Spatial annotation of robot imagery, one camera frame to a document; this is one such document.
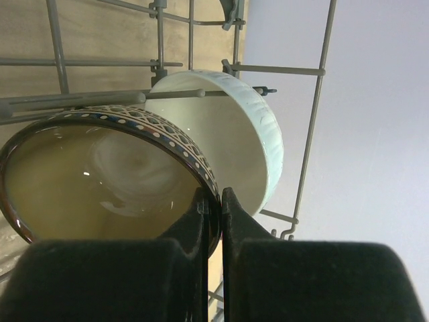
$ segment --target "dishwasher rack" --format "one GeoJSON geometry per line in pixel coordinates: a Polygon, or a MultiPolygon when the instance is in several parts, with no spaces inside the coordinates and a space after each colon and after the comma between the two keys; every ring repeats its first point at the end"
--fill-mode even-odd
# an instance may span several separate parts
{"type": "MultiPolygon", "coordinates": [[[[60,24],[58,21],[58,11],[56,0],[46,0],[46,7],[48,10],[48,17],[50,22],[50,31],[52,35],[52,43],[54,46],[54,59],[16,59],[16,58],[1,58],[0,66],[55,66],[58,74],[58,82],[60,84],[61,94],[59,95],[40,95],[31,97],[8,97],[0,98],[0,125],[19,123],[24,121],[34,121],[47,115],[54,113],[54,110],[67,109],[74,107],[83,107],[86,105],[102,105],[102,104],[115,104],[115,103],[142,103],[146,99],[154,98],[174,98],[174,97],[203,97],[209,95],[225,95],[224,93],[210,93],[202,89],[195,89],[195,91],[184,92],[170,92],[170,93],[157,93],[157,97],[150,93],[149,89],[140,91],[110,91],[110,92],[93,92],[93,93],[70,93],[68,88],[67,66],[146,66],[150,67],[154,76],[151,78],[151,84],[154,86],[161,78],[167,76],[168,71],[166,67],[170,66],[183,66],[181,62],[166,62],[164,61],[164,20],[173,19],[187,23],[189,27],[188,35],[188,69],[193,69],[194,60],[194,27],[199,26],[222,26],[224,30],[234,27],[234,43],[233,43],[233,61],[230,63],[224,59],[221,61],[220,67],[223,72],[229,73],[233,76],[239,77],[240,71],[249,72],[270,72],[281,74],[301,74],[316,76],[316,86],[314,90],[314,98],[312,103],[312,110],[308,126],[308,134],[306,138],[306,145],[304,148],[304,157],[302,160],[302,168],[300,173],[300,181],[298,185],[298,192],[296,195],[296,202],[292,216],[274,213],[273,211],[262,210],[262,215],[285,221],[290,223],[289,229],[283,230],[278,236],[280,239],[293,240],[293,233],[299,223],[298,216],[300,212],[300,203],[302,200],[302,193],[304,189],[304,182],[306,178],[306,171],[308,165],[308,158],[310,155],[310,148],[312,143],[312,136],[314,125],[316,122],[316,115],[318,109],[318,102],[320,91],[322,88],[322,80],[325,75],[325,62],[328,53],[328,45],[330,34],[332,30],[332,23],[334,19],[334,12],[336,7],[336,0],[330,0],[328,17],[326,22],[326,29],[324,32],[324,40],[322,45],[322,54],[318,68],[294,68],[283,66],[254,66],[245,65],[239,62],[239,37],[243,25],[246,24],[244,20],[244,0],[220,0],[222,5],[225,20],[224,21],[197,21],[194,19],[194,3],[195,0],[189,0],[189,16],[180,17],[164,12],[167,7],[167,0],[154,0],[149,7],[135,5],[122,0],[94,0],[107,5],[126,8],[129,10],[140,11],[148,14],[151,18],[156,19],[158,24],[158,57],[149,62],[139,61],[114,61],[114,60],[67,60],[64,57],[62,49],[62,40],[60,32],[60,24]],[[18,112],[32,112],[32,111],[45,111],[43,113],[32,113],[24,116],[14,116],[18,112]]],[[[276,90],[268,89],[267,87],[255,88],[257,92],[265,96],[268,93],[273,93],[276,90]]],[[[277,231],[273,229],[271,234],[276,236],[277,231]]],[[[9,276],[9,272],[0,275],[0,282],[9,276]]],[[[222,283],[214,292],[209,292],[209,303],[214,299],[222,300],[222,296],[218,292],[222,288],[222,283]]]]}

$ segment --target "decorative pattern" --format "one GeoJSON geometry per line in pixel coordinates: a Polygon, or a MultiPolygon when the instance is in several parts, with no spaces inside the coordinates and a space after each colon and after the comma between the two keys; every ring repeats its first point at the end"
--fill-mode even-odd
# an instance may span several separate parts
{"type": "Polygon", "coordinates": [[[199,147],[179,127],[167,119],[140,107],[103,105],[61,112],[51,116],[48,121],[68,118],[99,119],[139,130],[143,136],[161,143],[167,150],[184,160],[199,173],[214,195],[219,195],[215,176],[199,147]]]}

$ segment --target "patterned bowl rim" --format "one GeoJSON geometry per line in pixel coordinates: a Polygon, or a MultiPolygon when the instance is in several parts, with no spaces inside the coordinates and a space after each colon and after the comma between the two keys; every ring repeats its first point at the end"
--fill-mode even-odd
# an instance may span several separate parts
{"type": "MultiPolygon", "coordinates": [[[[122,105],[112,105],[118,106],[123,109],[134,109],[130,106],[122,105]]],[[[20,222],[20,217],[17,211],[13,208],[9,199],[7,197],[7,189],[5,184],[5,175],[7,172],[7,164],[11,155],[16,151],[22,143],[24,143],[28,138],[33,136],[36,133],[41,131],[52,129],[53,127],[58,126],[71,126],[71,125],[93,125],[97,127],[103,127],[107,129],[112,129],[115,131],[120,131],[132,135],[136,138],[145,140],[150,144],[153,144],[163,150],[165,153],[171,155],[176,161],[181,163],[200,183],[201,187],[206,191],[206,196],[209,199],[210,203],[210,230],[212,233],[212,240],[209,241],[209,250],[208,255],[210,256],[217,247],[217,244],[221,238],[221,201],[219,192],[217,190],[216,182],[214,185],[210,186],[207,179],[201,175],[200,171],[190,162],[186,162],[179,152],[167,144],[163,144],[161,140],[157,140],[157,137],[150,136],[147,131],[138,129],[136,127],[130,127],[126,123],[118,123],[112,121],[109,118],[100,119],[99,117],[81,117],[82,114],[87,113],[90,116],[101,114],[99,110],[94,109],[95,107],[85,107],[82,109],[76,109],[74,111],[62,111],[51,117],[41,119],[32,124],[29,124],[22,130],[18,131],[12,138],[10,138],[6,144],[0,149],[0,210],[2,211],[4,217],[9,222],[9,224],[16,230],[16,232],[28,243],[32,243],[38,240],[34,233],[25,225],[25,223],[20,222]]],[[[138,109],[141,113],[149,113],[151,116],[155,115],[160,119],[164,119],[155,113],[144,111],[143,109],[138,109]]],[[[185,133],[185,137],[192,143],[191,138],[189,138],[185,133]]]]}

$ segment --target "gray background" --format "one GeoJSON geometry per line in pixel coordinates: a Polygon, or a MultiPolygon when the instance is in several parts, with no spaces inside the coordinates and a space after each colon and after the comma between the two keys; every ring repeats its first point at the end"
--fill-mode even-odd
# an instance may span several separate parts
{"type": "MultiPolygon", "coordinates": [[[[328,0],[250,1],[245,64],[317,68],[328,0]]],[[[429,315],[429,1],[337,4],[296,239],[380,242],[429,315]]],[[[285,166],[266,209],[292,215],[315,78],[243,73],[267,101],[285,166]]],[[[281,230],[275,219],[258,217],[281,230]]]]}

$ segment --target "bowl rim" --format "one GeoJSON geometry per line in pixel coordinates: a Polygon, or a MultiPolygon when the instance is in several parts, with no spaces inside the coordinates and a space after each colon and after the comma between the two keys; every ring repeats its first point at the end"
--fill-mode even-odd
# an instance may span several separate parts
{"type": "Polygon", "coordinates": [[[263,151],[263,155],[265,159],[265,177],[266,177],[265,194],[261,200],[261,204],[259,205],[259,208],[255,213],[250,213],[250,215],[256,215],[263,209],[263,207],[266,205],[268,200],[273,195],[283,170],[284,144],[282,139],[282,131],[280,129],[280,126],[278,125],[277,119],[275,118],[274,112],[269,108],[269,105],[267,104],[265,99],[260,94],[258,94],[258,92],[255,91],[250,85],[248,85],[246,82],[242,81],[241,79],[233,77],[230,74],[227,74],[224,72],[217,72],[213,70],[199,70],[199,69],[175,72],[174,74],[170,74],[166,78],[163,78],[162,80],[160,80],[153,87],[153,89],[156,90],[157,86],[162,85],[162,83],[165,82],[167,78],[171,80],[172,78],[181,77],[183,75],[192,75],[197,78],[208,81],[213,85],[219,87],[221,90],[226,92],[226,94],[228,94],[228,96],[232,100],[234,100],[234,102],[240,107],[242,112],[246,114],[246,116],[248,117],[248,120],[252,124],[253,130],[255,131],[259,139],[259,143],[263,151]],[[265,115],[268,116],[270,118],[270,121],[275,125],[275,136],[277,137],[276,139],[267,140],[263,138],[263,136],[268,136],[268,133],[266,133],[267,132],[266,125],[262,125],[260,122],[260,117],[257,118],[257,116],[254,115],[254,112],[247,109],[246,106],[243,105],[243,102],[240,102],[240,99],[234,93],[235,89],[225,84],[225,80],[234,82],[237,86],[240,86],[242,89],[245,89],[248,95],[252,95],[252,97],[255,100],[258,100],[258,104],[261,105],[261,108],[264,110],[265,115]],[[277,146],[276,147],[277,149],[280,148],[281,150],[281,157],[279,159],[277,159],[275,156],[272,156],[270,153],[268,153],[268,151],[274,150],[275,146],[277,146]]]}
{"type": "MultiPolygon", "coordinates": [[[[122,106],[121,108],[131,108],[130,106],[122,106]]],[[[6,218],[8,223],[12,226],[12,228],[27,242],[33,243],[39,240],[36,237],[34,232],[32,232],[24,222],[20,221],[20,217],[17,211],[12,207],[11,203],[8,199],[7,187],[5,175],[7,173],[7,165],[10,157],[17,150],[17,148],[28,140],[33,135],[40,133],[41,131],[49,130],[59,126],[79,126],[79,125],[93,125],[97,127],[103,127],[107,129],[111,129],[114,131],[120,131],[122,133],[126,133],[128,135],[134,136],[141,140],[145,140],[150,144],[153,144],[163,150],[165,153],[169,154],[176,161],[181,163],[190,173],[191,175],[198,181],[204,191],[206,191],[206,196],[210,203],[210,230],[212,231],[212,241],[209,241],[209,249],[208,255],[210,256],[221,238],[221,200],[219,196],[219,192],[216,191],[213,193],[210,185],[205,181],[205,179],[198,173],[197,169],[193,167],[191,163],[186,162],[183,158],[180,157],[179,153],[173,149],[171,149],[167,145],[163,145],[159,141],[155,140],[155,138],[146,135],[145,131],[129,127],[128,125],[117,123],[111,121],[109,119],[100,119],[100,118],[92,118],[92,117],[80,117],[79,114],[82,113],[102,113],[99,110],[91,109],[91,107],[85,107],[82,109],[76,109],[74,111],[63,111],[59,112],[51,117],[39,120],[32,124],[29,124],[22,130],[18,131],[15,135],[13,135],[5,145],[0,149],[0,210],[3,213],[3,216],[6,218]],[[63,118],[64,115],[74,114],[74,117],[63,118]]]]}

